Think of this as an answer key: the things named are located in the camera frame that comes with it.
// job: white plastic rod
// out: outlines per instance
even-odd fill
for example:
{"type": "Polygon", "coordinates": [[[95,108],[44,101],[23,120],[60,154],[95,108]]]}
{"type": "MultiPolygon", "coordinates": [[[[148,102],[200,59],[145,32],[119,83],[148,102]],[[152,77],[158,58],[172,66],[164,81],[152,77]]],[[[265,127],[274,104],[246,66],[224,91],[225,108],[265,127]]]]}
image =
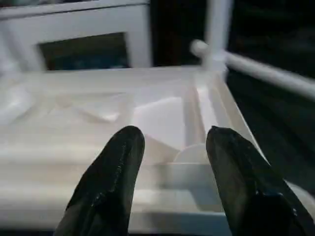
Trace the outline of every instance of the white plastic rod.
{"type": "Polygon", "coordinates": [[[228,41],[233,0],[208,0],[206,43],[209,45],[203,57],[203,67],[210,72],[222,71],[224,52],[228,41]]]}
{"type": "Polygon", "coordinates": [[[254,78],[315,100],[315,80],[240,55],[226,53],[226,64],[254,78]]]}

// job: white cabinet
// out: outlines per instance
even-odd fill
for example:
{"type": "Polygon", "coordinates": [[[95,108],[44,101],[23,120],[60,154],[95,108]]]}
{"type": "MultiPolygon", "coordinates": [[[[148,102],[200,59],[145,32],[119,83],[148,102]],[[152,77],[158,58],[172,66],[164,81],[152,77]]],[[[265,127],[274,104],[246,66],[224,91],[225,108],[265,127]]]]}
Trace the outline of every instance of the white cabinet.
{"type": "MultiPolygon", "coordinates": [[[[26,70],[47,69],[40,44],[86,38],[83,41],[84,46],[81,44],[79,47],[93,48],[94,41],[89,40],[89,37],[112,33],[123,33],[127,64],[130,67],[150,67],[151,49],[147,11],[148,5],[143,0],[123,0],[116,2],[116,5],[111,0],[100,0],[9,7],[4,9],[0,17],[5,20],[4,27],[9,32],[7,40],[12,39],[16,59],[26,70]]],[[[95,50],[100,50],[102,46],[111,47],[106,40],[103,45],[102,40],[98,40],[98,43],[100,45],[95,50]]]]}

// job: white plastic box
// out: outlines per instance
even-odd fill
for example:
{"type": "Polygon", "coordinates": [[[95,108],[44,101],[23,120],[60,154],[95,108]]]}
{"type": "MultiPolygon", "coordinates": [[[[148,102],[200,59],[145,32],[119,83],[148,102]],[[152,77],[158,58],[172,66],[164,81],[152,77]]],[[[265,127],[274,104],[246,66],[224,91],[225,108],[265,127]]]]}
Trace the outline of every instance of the white plastic box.
{"type": "Polygon", "coordinates": [[[13,107],[16,118],[0,127],[1,227],[55,228],[82,173],[111,135],[133,124],[146,149],[129,231],[230,235],[205,137],[217,125],[256,142],[220,75],[169,67],[14,81],[2,83],[3,95],[19,88],[32,103],[27,111],[13,107]]]}

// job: white rail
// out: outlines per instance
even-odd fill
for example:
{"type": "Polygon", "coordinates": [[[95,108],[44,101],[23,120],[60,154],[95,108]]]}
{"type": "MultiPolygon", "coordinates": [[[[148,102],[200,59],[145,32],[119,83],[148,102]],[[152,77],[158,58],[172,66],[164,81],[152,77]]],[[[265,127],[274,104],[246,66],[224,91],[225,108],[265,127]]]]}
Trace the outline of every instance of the white rail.
{"type": "Polygon", "coordinates": [[[314,79],[232,53],[226,53],[225,59],[233,69],[315,100],[314,79]]]}

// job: white plastic surface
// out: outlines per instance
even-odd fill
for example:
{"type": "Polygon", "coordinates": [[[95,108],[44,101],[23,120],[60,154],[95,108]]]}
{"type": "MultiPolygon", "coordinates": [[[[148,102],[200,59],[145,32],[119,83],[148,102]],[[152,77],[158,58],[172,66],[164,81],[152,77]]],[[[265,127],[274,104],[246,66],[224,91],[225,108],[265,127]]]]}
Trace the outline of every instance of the white plastic surface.
{"type": "Polygon", "coordinates": [[[88,165],[133,124],[146,149],[129,230],[230,235],[206,133],[232,127],[255,141],[221,78],[196,86],[195,76],[193,68],[25,75],[19,86],[34,104],[0,126],[0,226],[55,227],[88,165]]]}

